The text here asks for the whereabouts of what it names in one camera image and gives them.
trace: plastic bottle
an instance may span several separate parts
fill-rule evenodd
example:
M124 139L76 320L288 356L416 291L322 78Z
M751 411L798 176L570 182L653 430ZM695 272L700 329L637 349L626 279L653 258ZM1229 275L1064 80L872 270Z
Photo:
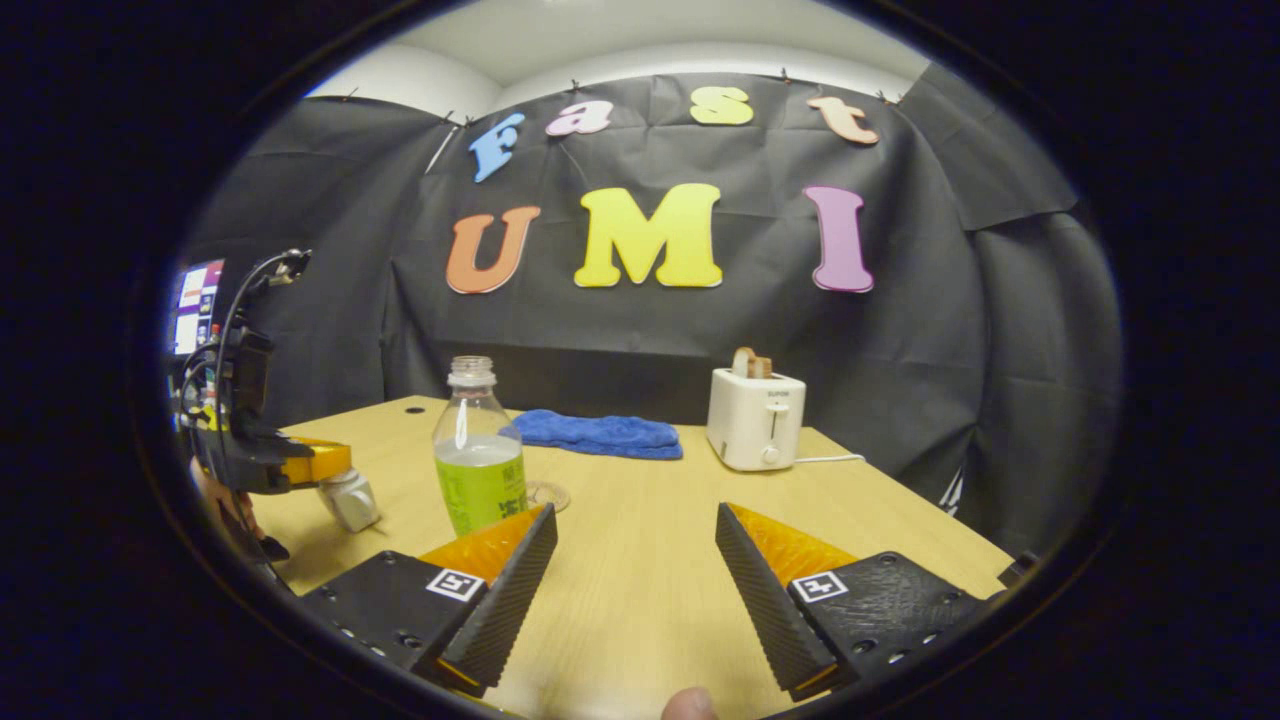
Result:
M488 357L453 359L453 397L431 442L440 492L462 537L527 509L520 430L493 395L498 378Z

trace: blue letter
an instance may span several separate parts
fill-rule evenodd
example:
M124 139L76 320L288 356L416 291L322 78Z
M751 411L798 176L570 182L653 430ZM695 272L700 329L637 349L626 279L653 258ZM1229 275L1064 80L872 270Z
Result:
M516 128L525 122L525 115L521 113L512 113L509 118L494 126L494 128L471 143L470 150L476 154L476 164L480 167L476 170L476 182L493 174L494 170L507 164L511 160L511 152L507 152L507 147L516 143Z

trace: power cord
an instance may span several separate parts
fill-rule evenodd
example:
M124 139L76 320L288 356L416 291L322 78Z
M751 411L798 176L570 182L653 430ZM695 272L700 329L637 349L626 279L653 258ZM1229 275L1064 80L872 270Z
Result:
M831 457L797 457L794 462L837 462L840 460L861 460L867 461L865 457L858 455L856 452L850 452L849 455L832 455Z

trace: pink letter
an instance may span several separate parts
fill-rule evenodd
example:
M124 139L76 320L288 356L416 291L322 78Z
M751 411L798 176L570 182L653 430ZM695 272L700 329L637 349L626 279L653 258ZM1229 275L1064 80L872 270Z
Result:
M874 278L863 266L863 243L858 237L858 209L863 199L847 190L814 184L804 188L805 197L818 206L818 233L822 236L822 263L813 282L823 290L867 292Z
M577 105L570 105L559 111L558 118L547 126L547 135L562 136L573 132L591 133L609 127L609 113L613 102L607 100L588 100Z

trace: foam letter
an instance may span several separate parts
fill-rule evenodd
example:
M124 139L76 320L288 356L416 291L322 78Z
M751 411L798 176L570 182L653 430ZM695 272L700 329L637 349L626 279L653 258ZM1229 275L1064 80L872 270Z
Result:
M694 106L689 114L704 126L741 126L755 117L746 94L736 87L699 87L690 99Z
M838 97L814 97L809 100L809 106L822 110L822 119L827 120L827 126L845 140L863 145L876 145L876 141L879 140L878 135L859 127L858 120L854 119L865 118L867 113L845 105L845 101Z
M822 263L813 282L823 290L867 292L876 284L863 266L863 243L858 237L858 209L863 199L838 187L810 186L804 193L818 206Z
M645 219L631 193L621 187L593 190L582 196L590 210L586 259L573 273L580 287L612 287L622 273L613 266L613 247L632 283L640 284L666 245L667 258L655 277L666 286L716 287L723 273L712 259L712 205L719 200L713 184L685 183L667 191Z
M472 152L476 154L476 182L493 174L494 170L507 164L511 160L511 152L507 152L507 147L516 143L516 127L525 122L525 115L521 113L512 113L506 120L494 126L494 128L475 140L471 143Z
M444 279L449 287L463 295L493 292L502 287L520 266L529 223L539 214L541 210L534 206L512 208L502 214L507 232L502 236L498 260L486 270L476 268L476 250L480 249L484 229L493 224L493 215L471 215L454 223L453 249L449 250L449 261L444 268Z
M547 126L547 135L561 136L570 133L588 135L600 132L609 127L609 113L613 111L613 102L607 100L588 100L577 105L570 105L559 111L558 118Z

